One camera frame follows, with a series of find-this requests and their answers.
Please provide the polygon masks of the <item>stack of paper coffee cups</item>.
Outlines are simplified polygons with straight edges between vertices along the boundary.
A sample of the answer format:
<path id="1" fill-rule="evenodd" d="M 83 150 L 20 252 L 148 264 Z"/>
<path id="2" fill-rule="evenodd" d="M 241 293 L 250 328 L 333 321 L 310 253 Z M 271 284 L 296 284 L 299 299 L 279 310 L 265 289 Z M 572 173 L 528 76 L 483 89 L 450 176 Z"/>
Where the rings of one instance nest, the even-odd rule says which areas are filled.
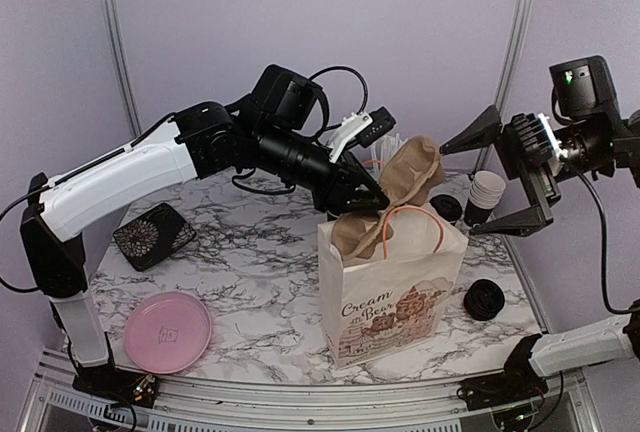
<path id="1" fill-rule="evenodd" d="M 463 221 L 473 227 L 487 222 L 506 189 L 504 179 L 491 171 L 481 170 L 471 181 Z"/>

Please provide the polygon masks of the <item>brown cardboard cup carrier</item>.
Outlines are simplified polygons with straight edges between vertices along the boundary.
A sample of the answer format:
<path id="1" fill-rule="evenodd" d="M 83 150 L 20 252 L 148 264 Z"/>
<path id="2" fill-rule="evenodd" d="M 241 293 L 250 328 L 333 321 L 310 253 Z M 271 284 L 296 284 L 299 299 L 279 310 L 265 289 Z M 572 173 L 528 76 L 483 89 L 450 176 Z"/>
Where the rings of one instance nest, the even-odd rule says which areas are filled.
<path id="1" fill-rule="evenodd" d="M 342 260 L 371 258 L 378 244 L 394 235 L 391 213 L 405 205 L 425 205 L 431 189 L 445 178 L 439 145 L 424 135 L 410 138 L 386 163 L 379 178 L 389 205 L 381 211 L 345 213 L 335 221 L 331 243 Z"/>

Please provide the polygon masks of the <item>white paper takeout bag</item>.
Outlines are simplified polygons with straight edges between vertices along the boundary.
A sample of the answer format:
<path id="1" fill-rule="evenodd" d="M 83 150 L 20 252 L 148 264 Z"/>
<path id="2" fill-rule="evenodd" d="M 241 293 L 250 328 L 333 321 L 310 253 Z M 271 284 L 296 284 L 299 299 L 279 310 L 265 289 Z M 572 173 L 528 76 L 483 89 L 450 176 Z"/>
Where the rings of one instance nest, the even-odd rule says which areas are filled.
<path id="1" fill-rule="evenodd" d="M 338 368 L 432 338 L 453 291 L 468 239 L 430 205 L 403 206 L 369 259 L 343 259 L 333 225 L 317 229 L 322 328 Z"/>

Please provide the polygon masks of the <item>stack of black cup lids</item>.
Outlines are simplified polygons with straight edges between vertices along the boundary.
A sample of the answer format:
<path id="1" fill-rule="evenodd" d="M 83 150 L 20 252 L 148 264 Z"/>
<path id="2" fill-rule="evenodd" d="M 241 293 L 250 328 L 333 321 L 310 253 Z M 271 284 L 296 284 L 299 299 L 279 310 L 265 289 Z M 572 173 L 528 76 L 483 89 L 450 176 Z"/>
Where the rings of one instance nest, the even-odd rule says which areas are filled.
<path id="1" fill-rule="evenodd" d="M 493 320 L 505 306 L 504 292 L 491 280 L 476 280 L 465 293 L 463 306 L 474 320 Z"/>

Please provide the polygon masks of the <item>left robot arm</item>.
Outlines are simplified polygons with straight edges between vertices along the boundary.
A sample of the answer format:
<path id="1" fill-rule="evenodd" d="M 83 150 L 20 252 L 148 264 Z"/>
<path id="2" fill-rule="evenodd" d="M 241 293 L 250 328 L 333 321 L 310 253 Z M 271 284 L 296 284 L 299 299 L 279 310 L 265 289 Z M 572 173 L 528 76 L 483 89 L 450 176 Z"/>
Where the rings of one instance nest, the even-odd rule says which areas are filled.
<path id="1" fill-rule="evenodd" d="M 329 102 L 314 77 L 269 65 L 253 90 L 221 105 L 202 102 L 167 114 L 137 139 L 54 177 L 38 174 L 20 198 L 20 236 L 35 280 L 56 311 L 86 378 L 106 397 L 125 390 L 126 375 L 99 322 L 85 273 L 82 234 L 104 216 L 165 188 L 227 169 L 262 170 L 287 189 L 310 191 L 321 212 L 373 212 L 389 200 L 352 154 L 395 124 L 385 108 L 360 108 L 320 133 L 302 128 L 314 108 Z"/>

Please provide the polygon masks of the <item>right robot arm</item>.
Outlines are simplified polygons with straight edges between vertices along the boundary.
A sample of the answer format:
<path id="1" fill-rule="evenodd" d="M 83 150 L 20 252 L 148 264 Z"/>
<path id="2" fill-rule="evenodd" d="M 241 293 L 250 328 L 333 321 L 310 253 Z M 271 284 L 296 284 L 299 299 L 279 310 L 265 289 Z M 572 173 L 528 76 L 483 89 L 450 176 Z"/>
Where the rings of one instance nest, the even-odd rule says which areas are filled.
<path id="1" fill-rule="evenodd" d="M 600 289 L 609 315 L 567 332 L 521 339 L 501 372 L 462 382 L 466 398 L 488 393 L 515 400 L 529 388 L 543 388 L 556 373 L 639 355 L 639 304 L 617 308 L 609 297 L 607 217 L 592 183 L 618 169 L 639 177 L 639 116 L 621 117 L 614 81 L 601 55 L 552 65 L 549 73 L 550 115 L 520 113 L 503 123 L 496 107 L 489 106 L 440 151 L 452 155 L 492 146 L 507 177 L 523 186 L 527 208 L 475 225 L 473 235 L 528 237 L 541 231 L 553 222 L 560 183 L 578 179 L 598 214 Z"/>

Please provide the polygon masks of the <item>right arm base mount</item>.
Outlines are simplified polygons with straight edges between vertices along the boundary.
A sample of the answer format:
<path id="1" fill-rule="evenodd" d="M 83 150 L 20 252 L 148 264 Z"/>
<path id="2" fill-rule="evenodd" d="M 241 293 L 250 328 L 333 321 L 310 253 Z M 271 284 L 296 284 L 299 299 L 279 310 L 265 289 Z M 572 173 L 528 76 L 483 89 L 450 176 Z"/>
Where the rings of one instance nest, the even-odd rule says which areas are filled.
<path id="1" fill-rule="evenodd" d="M 497 407 L 546 394 L 546 380 L 537 375 L 529 363 L 533 346 L 541 337 L 541 334 L 534 334 L 522 338 L 501 372 L 461 381 L 456 395 L 465 402 L 467 409 Z"/>

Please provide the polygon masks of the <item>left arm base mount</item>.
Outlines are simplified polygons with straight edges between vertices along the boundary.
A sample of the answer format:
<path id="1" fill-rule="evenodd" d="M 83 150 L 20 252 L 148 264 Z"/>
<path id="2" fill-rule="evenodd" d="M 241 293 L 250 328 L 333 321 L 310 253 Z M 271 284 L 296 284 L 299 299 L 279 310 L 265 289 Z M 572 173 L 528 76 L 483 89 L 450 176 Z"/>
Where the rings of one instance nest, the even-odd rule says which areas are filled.
<path id="1" fill-rule="evenodd" d="M 77 391 L 149 409 L 155 405 L 159 385 L 159 378 L 152 374 L 122 370 L 111 363 L 97 367 L 77 365 L 73 381 Z"/>

